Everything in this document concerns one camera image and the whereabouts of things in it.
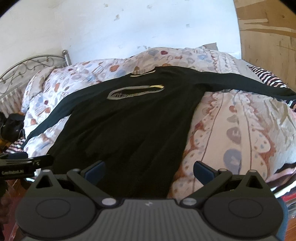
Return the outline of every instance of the radiator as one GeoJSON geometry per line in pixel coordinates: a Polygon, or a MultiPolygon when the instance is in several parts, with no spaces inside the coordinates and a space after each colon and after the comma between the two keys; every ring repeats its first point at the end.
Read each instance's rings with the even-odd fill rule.
{"type": "Polygon", "coordinates": [[[11,91],[0,96],[0,111],[6,117],[12,113],[19,113],[22,106],[22,97],[24,95],[27,83],[22,83],[11,91]]]}

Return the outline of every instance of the black sweatshirt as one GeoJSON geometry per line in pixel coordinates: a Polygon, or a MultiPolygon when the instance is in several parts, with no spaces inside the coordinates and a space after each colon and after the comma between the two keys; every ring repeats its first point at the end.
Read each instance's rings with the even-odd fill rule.
{"type": "Polygon", "coordinates": [[[53,171],[106,163],[98,187],[114,197],[165,198],[182,161],[194,110],[205,91],[237,89],[283,100],[296,99],[237,74],[156,67],[126,75],[65,97],[29,138],[71,114],[48,154],[53,171]]]}

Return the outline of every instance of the black bag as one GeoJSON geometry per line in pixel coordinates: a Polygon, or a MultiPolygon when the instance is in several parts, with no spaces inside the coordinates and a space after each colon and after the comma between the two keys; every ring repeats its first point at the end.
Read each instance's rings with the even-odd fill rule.
{"type": "Polygon", "coordinates": [[[25,136],[24,132],[25,116],[20,114],[10,114],[3,122],[0,129],[1,138],[11,143],[17,141],[19,138],[25,136]]]}
{"type": "Polygon", "coordinates": [[[0,129],[2,128],[2,126],[4,125],[4,123],[6,122],[6,117],[4,115],[3,112],[0,112],[0,129]]]}

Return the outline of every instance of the plywood panel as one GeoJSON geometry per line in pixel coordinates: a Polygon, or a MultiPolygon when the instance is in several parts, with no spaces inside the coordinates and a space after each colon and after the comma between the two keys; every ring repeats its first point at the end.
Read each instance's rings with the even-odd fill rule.
{"type": "Polygon", "coordinates": [[[296,15],[279,0],[234,0],[242,58],[296,90],[296,15]]]}

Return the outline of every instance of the duvet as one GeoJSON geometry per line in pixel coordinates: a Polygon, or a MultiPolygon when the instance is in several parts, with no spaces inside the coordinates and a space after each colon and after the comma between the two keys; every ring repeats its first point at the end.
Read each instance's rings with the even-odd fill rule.
{"type": "MultiPolygon", "coordinates": [[[[243,74],[232,56],[204,47],[153,48],[126,59],[94,60],[43,70],[31,79],[23,97],[26,137],[65,96],[127,73],[142,74],[155,66],[170,65],[243,74]]],[[[68,118],[30,139],[24,147],[29,157],[46,154],[68,118]]],[[[227,168],[234,174],[256,169],[275,189],[277,197],[283,195],[295,186],[295,135],[295,114],[280,100],[237,90],[206,92],[194,112],[183,160],[168,197],[180,200],[202,186],[193,176],[195,161],[215,169],[227,168]]]]}

